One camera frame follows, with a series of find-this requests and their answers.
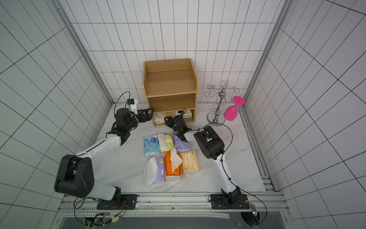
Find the white green tissue pack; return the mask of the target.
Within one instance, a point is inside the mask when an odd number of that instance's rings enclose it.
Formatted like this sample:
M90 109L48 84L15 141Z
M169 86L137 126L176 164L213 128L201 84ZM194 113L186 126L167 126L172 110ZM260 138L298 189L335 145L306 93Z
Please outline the white green tissue pack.
M175 148L172 134L159 133L157 136L161 154L171 152Z

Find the blue tissue pack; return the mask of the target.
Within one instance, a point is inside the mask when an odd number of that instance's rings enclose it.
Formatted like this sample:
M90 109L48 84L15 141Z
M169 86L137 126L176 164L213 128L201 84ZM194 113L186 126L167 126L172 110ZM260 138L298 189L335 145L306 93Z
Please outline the blue tissue pack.
M158 135L150 135L144 138L144 155L153 157L160 154Z

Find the orange tissue box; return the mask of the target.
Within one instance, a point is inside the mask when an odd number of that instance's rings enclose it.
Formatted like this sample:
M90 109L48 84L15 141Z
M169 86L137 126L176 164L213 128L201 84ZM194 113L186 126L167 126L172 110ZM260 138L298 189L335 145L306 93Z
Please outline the orange tissue box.
M180 153L176 149L172 149L170 152L166 152L164 156L165 161L165 180L176 181L182 177L182 159Z

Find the beige tissue pack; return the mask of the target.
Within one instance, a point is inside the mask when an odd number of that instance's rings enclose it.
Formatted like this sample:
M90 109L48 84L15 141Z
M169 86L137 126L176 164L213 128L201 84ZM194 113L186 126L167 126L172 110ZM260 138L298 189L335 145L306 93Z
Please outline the beige tissue pack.
M195 150L180 153L184 176L190 176L199 172L199 163Z

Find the purple white tissue pack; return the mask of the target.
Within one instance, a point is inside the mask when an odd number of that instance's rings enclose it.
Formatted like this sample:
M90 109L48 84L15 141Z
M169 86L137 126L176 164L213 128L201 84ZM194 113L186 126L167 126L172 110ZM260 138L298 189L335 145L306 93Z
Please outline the purple white tissue pack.
M165 162L162 156L148 160L144 167L144 182L146 186L165 182Z

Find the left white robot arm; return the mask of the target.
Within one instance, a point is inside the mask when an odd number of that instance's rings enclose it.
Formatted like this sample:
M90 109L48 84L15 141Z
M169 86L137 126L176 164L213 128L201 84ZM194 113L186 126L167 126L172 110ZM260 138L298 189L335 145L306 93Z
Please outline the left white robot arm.
M94 199L98 202L99 210L128 207L124 203L126 197L121 194L121 189L96 181L94 170L104 156L127 141L132 130L140 123L150 121L153 113L153 108L136 111L118 109L114 114L115 122L105 138L80 153L63 156L54 184L55 192L81 199Z

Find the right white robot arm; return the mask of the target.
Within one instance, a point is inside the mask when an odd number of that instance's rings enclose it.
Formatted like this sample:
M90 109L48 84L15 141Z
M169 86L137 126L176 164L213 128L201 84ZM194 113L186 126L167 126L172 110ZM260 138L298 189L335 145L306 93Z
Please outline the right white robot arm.
M225 186L221 189L221 193L211 194L208 197L211 207L215 210L250 208L247 196L242 194L242 190L231 178L225 158L227 148L211 124L193 130L187 127L180 114L175 117L165 117L165 125L173 130L173 134L158 134L144 138L145 154L152 156L144 167L144 179L147 186L156 181L180 179L183 174L199 170L194 150L181 150L177 143L174 143L173 148L168 147L176 138L182 144L187 143L186 135L192 134L202 154L207 159L214 161L224 179Z

